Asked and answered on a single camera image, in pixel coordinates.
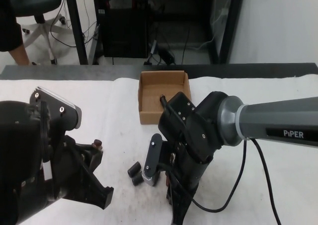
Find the person's leg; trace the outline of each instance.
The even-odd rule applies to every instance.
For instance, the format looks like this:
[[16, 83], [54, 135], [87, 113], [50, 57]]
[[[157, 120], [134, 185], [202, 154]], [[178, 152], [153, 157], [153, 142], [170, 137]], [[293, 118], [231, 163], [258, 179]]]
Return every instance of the person's leg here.
[[10, 0], [0, 0], [0, 51], [9, 51], [18, 65], [30, 64]]
[[28, 55], [26, 54], [24, 45], [20, 45], [18, 48], [9, 51], [12, 58], [16, 61], [18, 65], [29, 65], [30, 61]]

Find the white tablecloth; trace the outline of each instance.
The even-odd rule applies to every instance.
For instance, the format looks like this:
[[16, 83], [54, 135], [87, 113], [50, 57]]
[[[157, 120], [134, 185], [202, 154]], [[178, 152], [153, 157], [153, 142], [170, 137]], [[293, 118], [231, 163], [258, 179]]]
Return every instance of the white tablecloth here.
[[[0, 81], [0, 101], [29, 101], [36, 86], [43, 86], [82, 109], [82, 124], [68, 132], [79, 143], [103, 141], [104, 156], [95, 175], [104, 186], [114, 187], [110, 206], [60, 200], [39, 212], [24, 225], [169, 225], [171, 206], [166, 196], [164, 174], [156, 187], [134, 187], [127, 169], [142, 165], [150, 138], [157, 126], [139, 122], [138, 81]], [[190, 80], [192, 101], [199, 104], [211, 91], [236, 95], [246, 104], [318, 96], [318, 76], [286, 79]], [[284, 225], [318, 224], [318, 150], [296, 145], [259, 141], [271, 176], [276, 208]], [[201, 179], [195, 199], [208, 208], [221, 207], [237, 179], [242, 145], [222, 147]], [[264, 170], [255, 147], [248, 143], [244, 174], [227, 209], [206, 213], [191, 204], [185, 225], [275, 224]]]

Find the open cardboard box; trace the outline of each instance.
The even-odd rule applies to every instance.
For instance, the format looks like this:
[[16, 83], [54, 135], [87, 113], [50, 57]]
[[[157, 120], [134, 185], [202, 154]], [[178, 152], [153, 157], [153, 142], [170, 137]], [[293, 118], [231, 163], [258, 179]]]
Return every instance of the open cardboard box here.
[[160, 96], [164, 95], [169, 101], [178, 92], [191, 100], [189, 78], [184, 71], [142, 72], [138, 89], [140, 123], [158, 124], [163, 112]]

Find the white wall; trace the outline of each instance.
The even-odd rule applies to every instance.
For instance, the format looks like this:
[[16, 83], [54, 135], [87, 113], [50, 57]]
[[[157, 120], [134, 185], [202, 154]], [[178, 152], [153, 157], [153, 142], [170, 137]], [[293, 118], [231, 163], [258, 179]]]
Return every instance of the white wall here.
[[318, 0], [243, 0], [230, 63], [318, 64]]

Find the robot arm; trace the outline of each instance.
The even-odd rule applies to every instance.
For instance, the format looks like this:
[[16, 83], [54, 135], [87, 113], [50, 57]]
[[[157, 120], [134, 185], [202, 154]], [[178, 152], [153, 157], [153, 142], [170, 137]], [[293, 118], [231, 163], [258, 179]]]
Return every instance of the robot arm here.
[[318, 147], [318, 97], [244, 105], [230, 96], [220, 105], [218, 126], [229, 146], [251, 138]]
[[113, 188], [94, 176], [101, 141], [77, 144], [81, 111], [37, 88], [30, 103], [0, 102], [0, 224], [19, 224], [61, 198], [105, 209]]
[[238, 97], [212, 92], [195, 107], [180, 92], [169, 102], [164, 96], [160, 101], [164, 110], [158, 128], [167, 141], [159, 134], [152, 137], [142, 175], [154, 186], [166, 171], [173, 225], [183, 224], [189, 195], [195, 195], [214, 152], [223, 145], [265, 139], [318, 147], [318, 97], [244, 105]]

